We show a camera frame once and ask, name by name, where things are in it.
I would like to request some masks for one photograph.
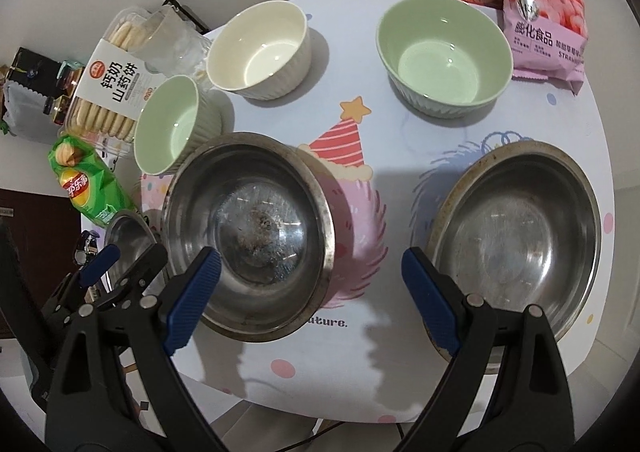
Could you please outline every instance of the stainless steel bowl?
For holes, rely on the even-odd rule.
[[[600,257],[591,185],[562,150],[523,141],[463,175],[433,223],[426,254],[464,293],[494,308],[538,304],[559,340],[589,296]],[[487,372],[497,372],[501,352]]]
[[[184,162],[164,201],[162,240],[174,273],[204,246],[220,252],[203,320],[245,342],[306,323],[334,265],[331,213],[309,167],[292,148],[248,132],[220,136]]]
[[[159,237],[151,231],[145,220],[137,213],[121,210],[114,215],[104,235],[104,244],[115,244],[120,249],[120,258],[107,272],[109,291],[120,279],[124,278],[125,272],[149,246],[159,242],[158,239]],[[146,287],[145,292],[147,294],[160,293],[168,279],[167,270],[163,269]]]

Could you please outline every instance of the pink snack bag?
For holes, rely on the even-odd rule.
[[[504,0],[504,34],[513,76],[565,80],[577,93],[584,81],[588,33],[584,0]]]

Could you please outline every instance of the lay's logo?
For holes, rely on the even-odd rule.
[[[73,203],[84,206],[89,200],[89,178],[82,172],[67,170],[60,176],[60,184]]]

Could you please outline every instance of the white label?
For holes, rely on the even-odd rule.
[[[137,120],[146,101],[162,82],[145,63],[101,39],[82,73],[76,96]]]

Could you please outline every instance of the ribbed bowl exterior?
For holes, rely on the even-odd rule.
[[[409,103],[409,105],[413,106],[423,114],[426,114],[427,116],[433,116],[435,118],[461,118],[462,116],[465,116],[470,112],[477,111],[478,109],[484,108],[495,102],[495,100],[491,100],[485,104],[480,104],[477,106],[451,106],[442,104],[440,102],[431,100],[424,95],[416,93],[414,90],[405,86],[391,73],[389,73],[389,77],[391,78],[400,94]]]
[[[222,133],[222,113],[209,96],[200,92],[200,102],[198,104],[198,112],[196,121],[193,124],[193,130],[189,136],[186,145],[175,159],[174,163],[163,174],[174,174],[180,168],[180,165],[186,160],[196,149],[209,142]]]

